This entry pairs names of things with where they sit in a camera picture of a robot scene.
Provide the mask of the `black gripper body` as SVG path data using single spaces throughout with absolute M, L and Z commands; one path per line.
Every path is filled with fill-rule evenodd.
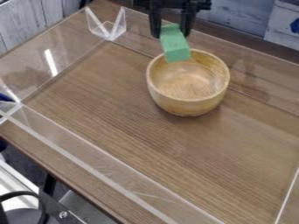
M 160 9 L 200 11 L 210 8 L 210 0 L 132 0 L 132 5 L 149 11 Z

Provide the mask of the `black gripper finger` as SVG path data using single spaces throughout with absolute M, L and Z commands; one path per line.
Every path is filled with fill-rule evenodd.
M 160 37 L 161 30 L 161 2 L 149 2 L 149 26 L 150 34 L 157 39 Z
M 181 22 L 180 22 L 181 33 L 185 37 L 188 37 L 190 34 L 196 14 L 197 14 L 197 2 L 188 1 L 181 10 Z

